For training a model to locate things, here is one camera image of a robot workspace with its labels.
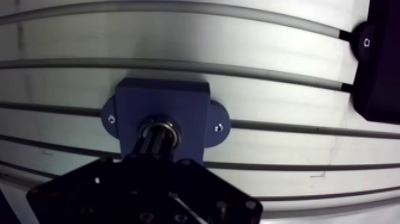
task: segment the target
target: screw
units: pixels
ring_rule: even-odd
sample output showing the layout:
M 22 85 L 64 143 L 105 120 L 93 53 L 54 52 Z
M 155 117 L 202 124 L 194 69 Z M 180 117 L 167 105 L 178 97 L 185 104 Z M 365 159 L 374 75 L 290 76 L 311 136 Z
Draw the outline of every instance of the screw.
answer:
M 365 38 L 362 44 L 364 45 L 364 47 L 369 48 L 371 45 L 371 41 L 368 38 Z
M 140 214 L 139 218 L 141 221 L 149 224 L 149 223 L 151 223 L 151 221 L 153 221 L 154 215 L 151 213 L 144 212 L 144 213 Z
M 177 223 L 185 223 L 187 221 L 188 217 L 185 216 L 184 214 L 177 214 L 175 216 L 175 221 Z
M 168 196 L 170 196 L 171 198 L 178 198 L 178 194 L 174 192 L 168 192 Z
M 217 206 L 217 208 L 219 209 L 219 211 L 221 213 L 221 221 L 224 221 L 225 220 L 225 216 L 226 216 L 227 204 L 224 201 L 218 201 L 216 206 Z
M 257 206 L 257 204 L 255 203 L 255 201 L 246 201 L 246 207 L 248 209 L 254 209 L 255 206 Z
M 108 122 L 113 125 L 115 123 L 115 117 L 113 115 L 109 115 Z
M 214 127 L 215 132 L 222 132 L 224 130 L 224 126 L 222 126 L 221 123 L 219 123 L 217 126 Z

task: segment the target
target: silver surface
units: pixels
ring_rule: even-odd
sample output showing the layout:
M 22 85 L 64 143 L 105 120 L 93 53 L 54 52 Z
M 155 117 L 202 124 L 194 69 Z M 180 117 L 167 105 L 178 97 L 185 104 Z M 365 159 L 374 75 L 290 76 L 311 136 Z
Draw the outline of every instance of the silver surface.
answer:
M 45 7 L 56 7 L 68 4 L 104 2 L 102 0 L 2 0 L 0 14 L 12 14 L 36 10 Z M 173 2 L 199 2 L 231 5 L 270 11 L 289 15 L 304 20 L 314 21 L 327 26 L 351 31 L 356 25 L 365 21 L 368 14 L 369 0 L 175 0 Z
M 225 76 L 244 77 L 258 80 L 270 80 L 284 83 L 293 83 L 303 86 L 313 86 L 323 89 L 331 89 L 339 91 L 342 84 L 332 80 L 318 79 L 308 76 L 298 76 L 296 74 L 285 73 L 282 71 L 271 71 L 265 69 L 255 69 L 241 66 L 227 66 L 224 64 L 211 63 L 193 63 L 190 61 L 171 61 L 171 60 L 150 60 L 137 58 L 55 58 L 55 59 L 36 59 L 36 60 L 15 60 L 0 61 L 1 72 L 9 75 L 18 76 L 21 70 L 11 71 L 10 69 L 27 69 L 29 68 L 59 68 L 59 71 L 74 70 L 73 68 L 115 68 L 115 69 L 151 69 L 170 71 L 192 71 L 198 73 L 219 74 Z M 142 70 L 150 75 L 151 70 Z M 13 95 L 4 98 L 0 95 L 1 101 L 12 101 Z
M 221 15 L 248 20 L 264 21 L 295 27 L 311 32 L 337 38 L 339 30 L 313 21 L 291 17 L 279 13 L 244 8 L 232 5 L 221 5 L 202 2 L 155 2 L 155 1 L 110 1 L 92 2 L 88 4 L 63 5 L 59 7 L 41 8 L 39 10 L 26 11 L 0 17 L 0 26 L 20 23 L 22 21 L 36 20 L 40 18 L 58 17 L 62 15 L 107 13 L 107 12 L 175 12 L 175 13 L 197 13 L 209 15 Z
M 177 147 L 179 143 L 179 133 L 177 130 L 175 130 L 174 125 L 170 122 L 160 122 L 160 121 L 151 121 L 147 124 L 145 124 L 141 129 L 139 130 L 139 134 L 141 137 L 146 138 L 147 134 L 151 131 L 153 127 L 162 127 L 166 132 L 163 133 L 163 135 L 169 133 L 172 135 L 173 143 L 172 146 L 175 148 Z
M 25 59 L 94 57 L 213 63 L 343 83 L 353 82 L 358 64 L 349 43 L 342 40 L 217 15 L 80 14 L 24 22 L 23 36 Z

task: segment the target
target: mounting hole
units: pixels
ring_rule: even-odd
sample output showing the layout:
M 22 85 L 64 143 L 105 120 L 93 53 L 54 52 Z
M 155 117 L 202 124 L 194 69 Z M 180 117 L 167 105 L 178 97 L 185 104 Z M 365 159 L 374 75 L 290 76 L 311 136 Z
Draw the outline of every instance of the mounting hole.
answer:
M 175 215 L 175 221 L 177 223 L 185 223 L 187 221 L 188 217 L 185 216 L 184 214 L 177 214 Z
M 223 130 L 224 130 L 224 126 L 221 123 L 217 124 L 214 127 L 214 131 L 217 132 L 217 133 L 222 132 Z
M 255 206 L 257 206 L 257 203 L 255 201 L 246 201 L 246 207 L 248 209 L 255 209 Z
M 113 125 L 113 124 L 115 123 L 115 117 L 114 117 L 114 115 L 110 114 L 110 115 L 108 116 L 107 120 L 108 120 L 108 122 L 109 122 L 110 124 Z
M 154 215 L 151 213 L 143 212 L 140 214 L 139 219 L 145 223 L 151 223 L 154 219 Z
M 362 44 L 364 45 L 365 48 L 369 48 L 371 46 L 371 40 L 365 38 Z
M 219 209 L 226 209 L 226 203 L 225 203 L 225 201 L 218 201 L 217 202 L 217 204 L 216 204 L 216 206 L 217 206 L 217 208 L 219 208 Z
M 168 192 L 168 196 L 170 196 L 171 198 L 178 198 L 178 194 L 174 193 L 174 192 Z

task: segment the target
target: black device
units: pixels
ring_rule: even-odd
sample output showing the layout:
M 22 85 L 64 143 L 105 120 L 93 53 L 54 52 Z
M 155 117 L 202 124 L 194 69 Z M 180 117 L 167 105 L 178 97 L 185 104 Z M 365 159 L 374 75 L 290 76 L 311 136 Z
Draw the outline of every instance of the black device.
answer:
M 263 207 L 190 159 L 172 162 L 168 123 L 145 128 L 122 162 L 102 158 L 30 190 L 41 224 L 259 223 Z
M 400 123 L 400 2 L 371 0 L 368 20 L 350 35 L 358 69 L 354 108 L 375 122 Z

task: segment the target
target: blue mounting bracket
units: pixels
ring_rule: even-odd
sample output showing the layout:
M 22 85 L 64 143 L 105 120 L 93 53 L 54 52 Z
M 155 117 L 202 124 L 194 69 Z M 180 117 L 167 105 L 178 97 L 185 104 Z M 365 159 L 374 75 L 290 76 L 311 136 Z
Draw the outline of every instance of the blue mounting bracket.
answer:
M 230 132 L 227 110 L 210 100 L 208 83 L 156 79 L 122 80 L 104 105 L 101 119 L 128 155 L 149 122 L 171 124 L 179 135 L 174 161 L 190 158 L 202 164 L 205 147 L 223 142 Z

